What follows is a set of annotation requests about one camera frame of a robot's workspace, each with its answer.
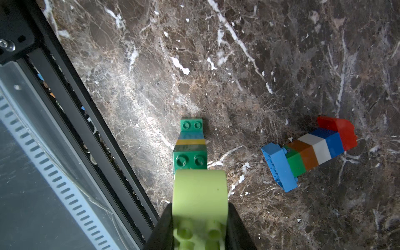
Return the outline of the small green lego brick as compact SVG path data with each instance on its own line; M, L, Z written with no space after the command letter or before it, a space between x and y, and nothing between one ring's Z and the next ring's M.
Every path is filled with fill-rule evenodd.
M306 168L303 163L301 154L298 151L296 151L286 145L284 146L284 148L287 151L285 156L286 156L286 159L288 161L288 164L290 166L291 172L294 175L294 177L298 177L298 176L306 173Z

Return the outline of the long green lego brick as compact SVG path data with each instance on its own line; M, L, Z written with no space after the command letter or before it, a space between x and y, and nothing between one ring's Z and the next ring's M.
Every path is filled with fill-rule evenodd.
M197 131L203 132L203 120L190 118L180 120L181 131Z

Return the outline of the long blue lego brick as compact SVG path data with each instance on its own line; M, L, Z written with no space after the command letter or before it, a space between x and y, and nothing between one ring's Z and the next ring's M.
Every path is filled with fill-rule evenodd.
M268 143L261 148L261 151L277 184L285 192L295 189L298 186L297 178L292 173L286 158L287 150L279 144Z

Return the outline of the white lego brick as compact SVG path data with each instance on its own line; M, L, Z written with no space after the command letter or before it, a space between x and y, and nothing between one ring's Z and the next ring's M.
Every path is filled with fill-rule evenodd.
M319 165L332 159L327 142L324 138L308 133L298 138L298 140L313 147Z

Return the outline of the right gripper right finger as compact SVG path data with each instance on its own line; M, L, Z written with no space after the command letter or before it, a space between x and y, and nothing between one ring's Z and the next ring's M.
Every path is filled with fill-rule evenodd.
M249 232L232 203L228 203L227 250L257 250Z

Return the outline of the cyan lego brick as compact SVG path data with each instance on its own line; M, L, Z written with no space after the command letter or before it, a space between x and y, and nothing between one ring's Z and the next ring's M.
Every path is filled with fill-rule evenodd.
M181 131L179 140L199 140L204 139L204 134L201 131Z

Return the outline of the red lego brick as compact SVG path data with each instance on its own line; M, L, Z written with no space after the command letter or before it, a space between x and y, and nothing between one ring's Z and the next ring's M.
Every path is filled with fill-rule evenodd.
M346 119L319 116L318 127L339 133L345 151L353 149L358 145L355 134L355 126Z

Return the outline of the cream lego brick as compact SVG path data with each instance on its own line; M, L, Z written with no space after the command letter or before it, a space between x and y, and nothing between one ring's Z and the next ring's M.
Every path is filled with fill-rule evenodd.
M228 189L223 170L177 170L172 201L176 250L226 248Z

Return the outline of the yellow lego brick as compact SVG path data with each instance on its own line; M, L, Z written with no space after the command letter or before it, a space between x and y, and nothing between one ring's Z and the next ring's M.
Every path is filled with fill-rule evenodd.
M205 139L179 139L176 145L205 145Z

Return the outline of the dark blue lego brick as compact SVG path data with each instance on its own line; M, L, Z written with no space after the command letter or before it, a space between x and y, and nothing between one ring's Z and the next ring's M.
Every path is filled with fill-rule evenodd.
M331 158L335 158L344 153L342 140L337 131L317 128L316 130L310 132L310 134L325 139Z

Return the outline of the orange lego brick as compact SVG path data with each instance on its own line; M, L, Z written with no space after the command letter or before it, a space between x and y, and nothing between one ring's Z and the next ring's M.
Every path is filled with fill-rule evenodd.
M319 166L314 148L312 145L302 142L300 140L295 140L286 145L289 149L295 150L300 153L303 164L306 171L309 171L317 166Z

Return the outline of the dark green lego brick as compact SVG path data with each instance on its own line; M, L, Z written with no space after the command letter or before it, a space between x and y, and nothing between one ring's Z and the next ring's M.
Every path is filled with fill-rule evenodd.
M207 169L206 145L176 145L173 150L174 175L179 169Z

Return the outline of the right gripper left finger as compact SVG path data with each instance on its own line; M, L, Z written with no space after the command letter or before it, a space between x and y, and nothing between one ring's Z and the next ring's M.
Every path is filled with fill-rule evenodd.
M172 204L168 204L150 238L147 240L144 250L174 249L174 224L172 216Z

